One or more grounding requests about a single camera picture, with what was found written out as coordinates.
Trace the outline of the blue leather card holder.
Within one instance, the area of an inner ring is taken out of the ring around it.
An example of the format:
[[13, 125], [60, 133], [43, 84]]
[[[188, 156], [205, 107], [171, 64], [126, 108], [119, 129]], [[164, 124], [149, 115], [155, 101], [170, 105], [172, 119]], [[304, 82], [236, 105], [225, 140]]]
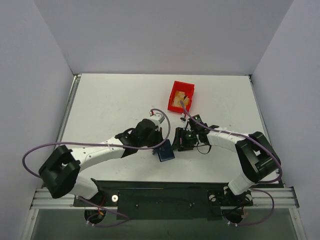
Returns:
[[155, 148], [152, 151], [152, 154], [154, 156], [157, 155], [160, 162], [173, 160], [175, 158], [174, 151], [169, 139], [167, 139], [160, 147]]

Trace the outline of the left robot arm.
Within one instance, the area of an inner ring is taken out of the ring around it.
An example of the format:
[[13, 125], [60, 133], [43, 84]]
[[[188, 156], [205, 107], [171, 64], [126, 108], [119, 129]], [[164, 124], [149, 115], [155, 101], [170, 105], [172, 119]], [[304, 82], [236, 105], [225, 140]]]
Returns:
[[96, 180], [80, 176], [80, 172], [112, 159], [121, 159], [135, 154], [140, 148], [158, 148], [163, 141], [162, 114], [144, 118], [136, 127], [115, 135], [98, 146], [69, 149], [57, 147], [38, 173], [52, 198], [59, 199], [67, 194], [80, 196], [92, 206], [99, 205], [103, 193]]

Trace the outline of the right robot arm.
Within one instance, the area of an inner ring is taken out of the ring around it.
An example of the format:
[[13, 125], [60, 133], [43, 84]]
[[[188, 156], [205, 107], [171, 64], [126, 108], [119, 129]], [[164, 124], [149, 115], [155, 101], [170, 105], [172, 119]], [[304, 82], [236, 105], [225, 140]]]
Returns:
[[241, 172], [223, 188], [224, 201], [230, 205], [236, 204], [250, 187], [261, 183], [281, 167], [280, 159], [262, 132], [232, 132], [218, 125], [209, 126], [195, 115], [186, 120], [184, 127], [175, 129], [171, 148], [178, 152], [191, 151], [200, 144], [237, 154]]

